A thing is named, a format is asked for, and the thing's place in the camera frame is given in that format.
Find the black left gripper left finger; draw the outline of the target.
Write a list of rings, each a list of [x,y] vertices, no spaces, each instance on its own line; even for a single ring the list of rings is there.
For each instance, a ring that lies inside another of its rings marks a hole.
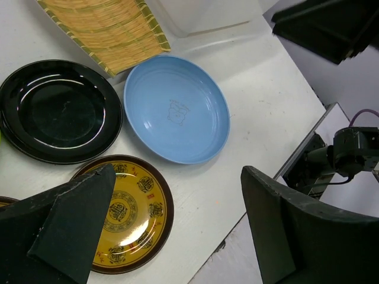
[[[86,283],[114,185],[106,164],[1,207],[1,283]]]

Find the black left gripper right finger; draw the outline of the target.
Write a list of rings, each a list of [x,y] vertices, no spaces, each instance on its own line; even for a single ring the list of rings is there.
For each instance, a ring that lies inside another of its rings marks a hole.
[[[240,179],[263,283],[378,282],[378,218],[322,203],[252,166]]]

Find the black glossy plate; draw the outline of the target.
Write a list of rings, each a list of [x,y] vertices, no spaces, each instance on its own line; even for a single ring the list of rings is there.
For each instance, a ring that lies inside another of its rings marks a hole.
[[[91,160],[115,142],[122,122],[123,107],[114,88],[79,63],[30,63],[1,84],[2,135],[41,162]]]

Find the blue plastic plate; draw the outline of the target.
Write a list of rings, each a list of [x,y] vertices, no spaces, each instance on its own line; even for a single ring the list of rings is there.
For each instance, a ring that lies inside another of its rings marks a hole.
[[[124,85],[123,104],[141,142],[170,162],[208,162],[229,136],[230,114],[219,86],[180,57],[156,56],[134,67]]]

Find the square bamboo woven tray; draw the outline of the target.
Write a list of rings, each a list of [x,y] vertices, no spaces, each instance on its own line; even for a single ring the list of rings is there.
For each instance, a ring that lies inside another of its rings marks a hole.
[[[171,50],[145,1],[45,0],[38,4],[111,77]]]

